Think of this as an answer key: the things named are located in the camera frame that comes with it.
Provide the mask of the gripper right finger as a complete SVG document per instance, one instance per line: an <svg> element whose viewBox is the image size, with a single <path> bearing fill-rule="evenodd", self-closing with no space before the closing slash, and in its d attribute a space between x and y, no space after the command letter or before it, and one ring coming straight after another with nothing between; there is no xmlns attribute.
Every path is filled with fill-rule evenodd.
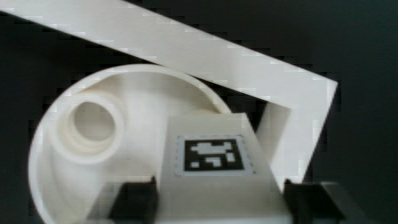
<svg viewBox="0 0 398 224"><path fill-rule="evenodd" d="M284 181L284 201L293 224L373 224L341 185Z"/></svg>

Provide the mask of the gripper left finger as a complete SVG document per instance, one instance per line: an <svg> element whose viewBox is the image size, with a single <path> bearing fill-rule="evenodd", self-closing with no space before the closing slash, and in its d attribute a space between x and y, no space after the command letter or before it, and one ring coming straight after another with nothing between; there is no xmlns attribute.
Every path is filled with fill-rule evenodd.
<svg viewBox="0 0 398 224"><path fill-rule="evenodd" d="M110 208L108 219L114 224L155 224L158 210L156 179L126 182L121 186Z"/></svg>

